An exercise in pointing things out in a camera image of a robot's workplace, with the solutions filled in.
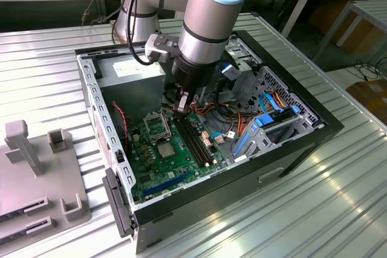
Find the green circuit board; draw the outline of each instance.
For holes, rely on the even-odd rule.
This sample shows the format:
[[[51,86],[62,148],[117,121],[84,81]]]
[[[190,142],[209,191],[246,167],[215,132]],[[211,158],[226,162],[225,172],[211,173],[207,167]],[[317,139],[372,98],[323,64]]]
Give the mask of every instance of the green circuit board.
[[[196,126],[197,136],[203,141],[201,132],[206,129],[196,114],[190,114],[187,119],[192,126]],[[136,178],[136,185],[132,189],[136,203],[163,195],[182,184],[187,184],[227,166],[219,148],[213,145],[212,151],[208,149],[212,162],[209,163],[209,166],[199,167],[183,137],[175,127],[174,120],[168,118],[167,124],[171,131],[171,139],[159,141],[156,145],[151,143],[144,123],[129,129],[132,140],[134,140],[135,134],[138,135],[138,140],[132,142],[132,150],[129,153],[131,168]],[[182,179],[181,182],[151,195],[144,195],[145,191],[178,177]]]

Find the metal bracket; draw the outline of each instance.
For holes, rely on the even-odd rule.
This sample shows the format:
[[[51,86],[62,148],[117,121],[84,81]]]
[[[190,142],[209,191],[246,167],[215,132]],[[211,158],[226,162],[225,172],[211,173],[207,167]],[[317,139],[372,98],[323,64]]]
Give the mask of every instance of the metal bracket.
[[[145,44],[145,56],[149,60],[166,63],[180,54],[179,38],[168,34],[152,34]]]

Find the slotted metal surface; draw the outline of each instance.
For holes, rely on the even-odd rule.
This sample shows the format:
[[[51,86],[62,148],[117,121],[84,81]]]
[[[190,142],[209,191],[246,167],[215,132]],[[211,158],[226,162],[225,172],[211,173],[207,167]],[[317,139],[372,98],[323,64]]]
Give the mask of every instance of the slotted metal surface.
[[[350,9],[387,33],[387,0],[354,1]]]
[[[181,21],[163,21],[178,34]],[[110,25],[0,34],[0,123],[23,118],[30,136],[68,129],[92,219],[10,257],[130,257],[102,186],[102,156],[86,114],[74,49],[111,44]],[[295,172],[141,257],[387,256],[386,128],[324,77],[262,19],[241,15],[247,30],[324,104],[345,128]],[[0,131],[3,143],[4,128]]]

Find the cardboard box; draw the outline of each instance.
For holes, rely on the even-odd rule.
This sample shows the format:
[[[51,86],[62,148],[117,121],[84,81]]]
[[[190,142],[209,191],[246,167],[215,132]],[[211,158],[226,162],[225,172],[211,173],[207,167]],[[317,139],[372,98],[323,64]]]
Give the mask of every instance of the cardboard box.
[[[387,125],[387,80],[358,82],[346,91]]]

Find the red cable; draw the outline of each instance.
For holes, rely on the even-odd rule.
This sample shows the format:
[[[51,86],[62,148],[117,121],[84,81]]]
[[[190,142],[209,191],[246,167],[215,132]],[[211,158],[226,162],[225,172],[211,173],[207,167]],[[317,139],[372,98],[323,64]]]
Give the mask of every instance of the red cable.
[[[122,120],[123,120],[123,124],[124,124],[124,126],[125,126],[125,151],[128,151],[128,126],[126,125],[125,114],[124,114],[124,112],[121,110],[121,108],[120,108],[117,104],[112,103],[112,105],[113,105],[118,111],[120,111],[120,113],[121,113],[121,117],[122,117]]]

